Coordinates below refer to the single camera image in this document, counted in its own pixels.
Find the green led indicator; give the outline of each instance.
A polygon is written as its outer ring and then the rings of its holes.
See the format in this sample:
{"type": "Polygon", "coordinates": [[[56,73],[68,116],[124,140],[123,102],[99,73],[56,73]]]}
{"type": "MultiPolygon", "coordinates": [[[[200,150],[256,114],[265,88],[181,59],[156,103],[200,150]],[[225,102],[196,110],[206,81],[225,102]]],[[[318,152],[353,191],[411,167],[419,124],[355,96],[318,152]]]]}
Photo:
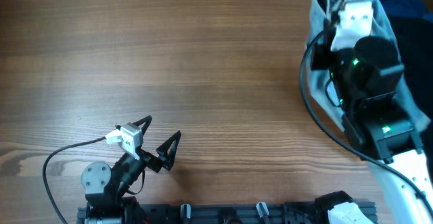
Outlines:
{"type": "Polygon", "coordinates": [[[389,131],[391,131],[391,128],[389,126],[382,127],[382,132],[387,133],[389,131]]]}

